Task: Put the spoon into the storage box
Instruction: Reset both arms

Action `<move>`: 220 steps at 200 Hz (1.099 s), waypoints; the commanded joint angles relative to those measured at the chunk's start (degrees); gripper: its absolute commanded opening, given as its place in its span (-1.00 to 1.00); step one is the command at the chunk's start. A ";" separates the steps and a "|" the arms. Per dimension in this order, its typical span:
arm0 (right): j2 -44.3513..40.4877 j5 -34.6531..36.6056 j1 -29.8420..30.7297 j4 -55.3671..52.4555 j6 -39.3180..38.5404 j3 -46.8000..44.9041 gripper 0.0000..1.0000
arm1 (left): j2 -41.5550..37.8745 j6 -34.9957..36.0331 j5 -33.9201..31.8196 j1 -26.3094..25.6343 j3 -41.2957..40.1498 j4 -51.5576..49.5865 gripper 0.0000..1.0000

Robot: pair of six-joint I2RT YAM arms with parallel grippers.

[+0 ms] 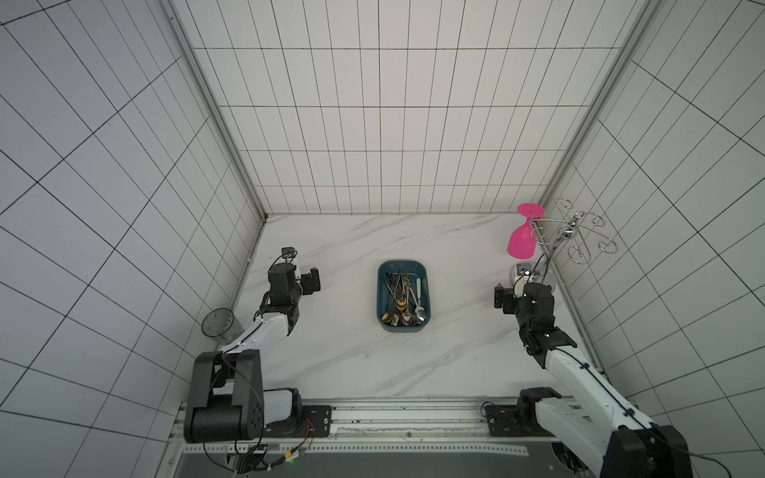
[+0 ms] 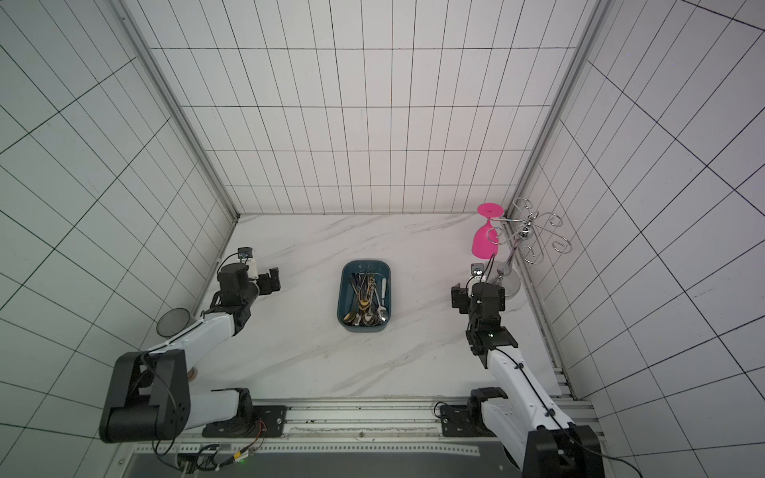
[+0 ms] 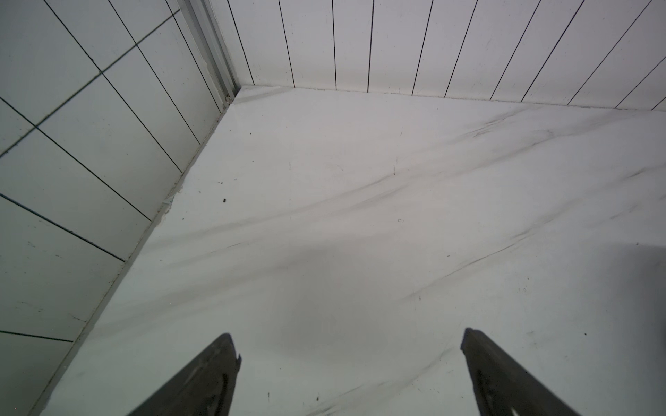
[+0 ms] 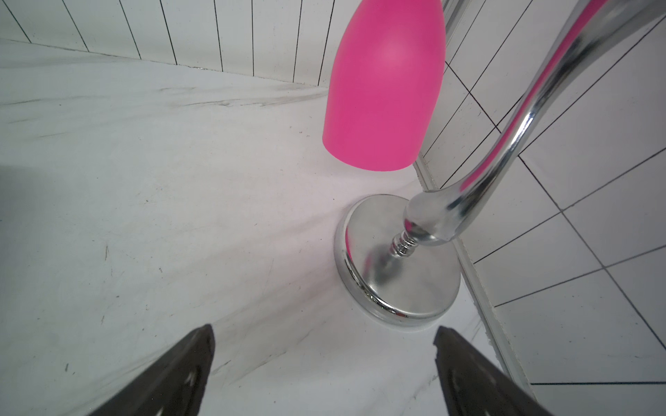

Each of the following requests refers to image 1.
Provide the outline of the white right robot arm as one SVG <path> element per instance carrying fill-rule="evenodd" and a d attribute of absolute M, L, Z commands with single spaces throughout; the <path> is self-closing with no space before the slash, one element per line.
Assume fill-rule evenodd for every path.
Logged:
<path fill-rule="evenodd" d="M 553 289 L 535 281 L 527 263 L 516 266 L 512 285 L 497 285 L 494 306 L 518 322 L 526 353 L 575 398 L 570 406 L 553 388 L 526 388 L 515 421 L 524 431 L 555 436 L 598 477 L 689 477 L 685 438 L 659 425 L 624 398 L 555 324 Z"/>

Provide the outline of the gold spoon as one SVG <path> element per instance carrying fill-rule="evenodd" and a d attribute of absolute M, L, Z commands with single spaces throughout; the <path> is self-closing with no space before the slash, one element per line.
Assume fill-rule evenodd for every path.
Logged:
<path fill-rule="evenodd" d="M 396 282 L 392 280 L 391 274 L 386 274 L 384 284 L 388 290 L 388 306 L 386 306 L 386 312 L 382 316 L 382 322 L 391 327 L 399 327 L 402 324 L 402 311 L 398 306 L 400 300 L 396 296 Z"/>

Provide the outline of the teal plastic storage box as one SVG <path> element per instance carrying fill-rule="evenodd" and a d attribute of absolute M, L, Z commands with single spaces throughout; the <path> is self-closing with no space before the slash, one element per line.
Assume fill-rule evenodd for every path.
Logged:
<path fill-rule="evenodd" d="M 416 260 L 384 261 L 378 268 L 377 319 L 391 333 L 415 333 L 432 318 L 430 284 Z"/>

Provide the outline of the copper long spoon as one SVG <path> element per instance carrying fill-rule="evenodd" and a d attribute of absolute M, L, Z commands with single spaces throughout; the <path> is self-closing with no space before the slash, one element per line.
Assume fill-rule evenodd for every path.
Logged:
<path fill-rule="evenodd" d="M 414 312 L 414 305 L 410 304 L 410 298 L 412 298 L 412 290 L 410 290 L 410 282 L 408 279 L 402 280 L 400 286 L 398 286 L 398 306 L 402 311 L 402 324 L 403 327 L 413 327 L 416 324 L 416 312 Z"/>

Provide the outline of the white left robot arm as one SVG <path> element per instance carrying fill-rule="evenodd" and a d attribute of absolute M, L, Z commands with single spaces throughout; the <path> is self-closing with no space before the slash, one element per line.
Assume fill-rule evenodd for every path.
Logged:
<path fill-rule="evenodd" d="M 232 344 L 197 357 L 183 420 L 188 443 L 288 436 L 306 427 L 296 388 L 263 384 L 262 362 L 288 338 L 300 318 L 300 300 L 321 290 L 317 268 L 302 274 L 298 251 L 284 247 L 268 269 L 269 290 L 252 325 Z"/>

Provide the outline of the white handled silver spoon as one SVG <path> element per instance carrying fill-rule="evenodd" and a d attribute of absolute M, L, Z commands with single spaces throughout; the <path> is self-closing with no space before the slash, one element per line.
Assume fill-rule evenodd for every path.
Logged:
<path fill-rule="evenodd" d="M 426 310 L 422 306 L 422 279 L 416 278 L 416 316 L 422 324 L 426 319 Z"/>

